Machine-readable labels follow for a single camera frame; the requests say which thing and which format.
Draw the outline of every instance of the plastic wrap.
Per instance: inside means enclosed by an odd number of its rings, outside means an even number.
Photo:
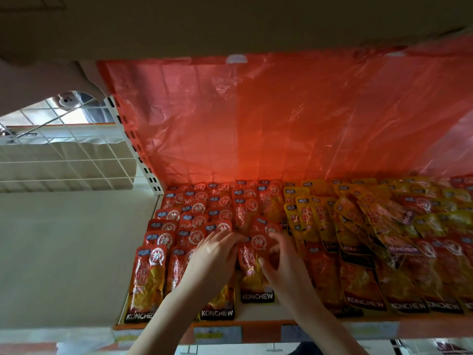
[[[463,37],[98,65],[134,147],[171,184],[471,172],[472,55]]]

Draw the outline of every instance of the right hand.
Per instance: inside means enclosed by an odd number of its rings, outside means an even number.
[[[263,258],[259,258],[258,261],[278,299],[298,321],[308,308],[323,307],[322,302],[312,286],[304,261],[298,256],[291,238],[281,233],[269,233],[269,236],[279,244],[281,252],[279,267],[274,269],[269,261]]]

